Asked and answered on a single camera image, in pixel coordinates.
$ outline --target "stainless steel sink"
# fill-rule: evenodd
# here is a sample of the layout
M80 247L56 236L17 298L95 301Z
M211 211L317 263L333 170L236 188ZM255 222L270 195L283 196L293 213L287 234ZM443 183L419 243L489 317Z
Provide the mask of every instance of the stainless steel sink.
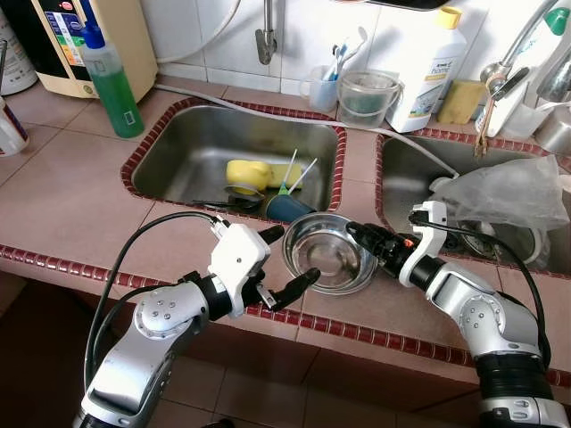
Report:
M514 159L533 157L527 152L490 148L487 156L479 160L472 155L474 148L471 144L414 136L412 139L455 168L460 174ZM385 141L380 155L383 162L382 185L379 186L382 202L381 219L394 231L410 234L412 228L407 218L412 206L430 197L432 193L428 190L428 186L435 178L449 177L450 174L424 154L399 140ZM563 202L567 212L571 212L571 197L568 193L563 193ZM546 270L564 274L571 273L571 227L550 231L549 238L550 259ZM475 255L462 246L447 251Z
M316 210L327 210L334 186L338 136L330 127L265 119L240 111L200 105L180 111L167 125L132 177L144 196L172 202L227 201L226 166L233 159L288 163L294 149L305 169L294 197ZM268 200L249 214L264 218Z

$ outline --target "metal bowl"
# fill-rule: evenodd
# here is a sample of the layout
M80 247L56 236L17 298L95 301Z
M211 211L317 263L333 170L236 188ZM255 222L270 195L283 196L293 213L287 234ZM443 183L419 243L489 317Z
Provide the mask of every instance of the metal bowl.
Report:
M285 264L292 275L318 268L321 276L313 289L325 294L343 295L365 288L377 268L377 258L345 231L349 221L326 212L296 219L285 232L282 244Z

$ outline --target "yellow bottle cap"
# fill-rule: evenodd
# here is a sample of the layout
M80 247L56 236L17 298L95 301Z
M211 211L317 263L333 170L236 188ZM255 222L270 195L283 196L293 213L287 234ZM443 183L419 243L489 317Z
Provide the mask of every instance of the yellow bottle cap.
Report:
M462 11L456 7L441 7L436 15L436 25L443 29L455 29L458 27Z

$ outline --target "white tile wall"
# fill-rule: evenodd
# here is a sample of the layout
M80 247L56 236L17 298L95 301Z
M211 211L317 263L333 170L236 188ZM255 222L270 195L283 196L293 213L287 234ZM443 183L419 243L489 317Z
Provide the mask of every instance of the white tile wall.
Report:
M192 50L211 36L235 0L142 0L155 50ZM538 5L537 0L451 0L463 11L459 29L468 41L453 78L478 79L483 66L498 61ZM273 0L278 51L269 66L259 63L254 31L263 28L263 0L242 0L235 18L203 51L164 74L297 94L299 82L316 65L333 60L331 48L358 26L368 42L348 68L396 70L411 63L402 47L432 25L435 12L414 12L375 4L332 0Z

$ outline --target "silver robot arm segment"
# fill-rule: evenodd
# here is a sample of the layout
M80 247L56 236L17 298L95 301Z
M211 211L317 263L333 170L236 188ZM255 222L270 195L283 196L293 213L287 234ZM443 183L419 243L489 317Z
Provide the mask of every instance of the silver robot arm segment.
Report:
M446 225L446 206L424 202L413 208L423 223ZM476 363L482 392L483 427L569 428L564 408L545 377L539 329L525 306L495 291L483 278L436 256L446 232L413 223L414 237L380 226L350 223L347 231L377 256L379 265L458 325Z
M81 401L76 428L145 427L170 379L173 360L209 320L239 317L248 305L264 302L280 310L297 300L319 278L310 269L281 292L266 290L261 270L268 243L282 226L256 232L220 220L212 228L219 242L212 251L209 274L142 294L125 335L99 366Z

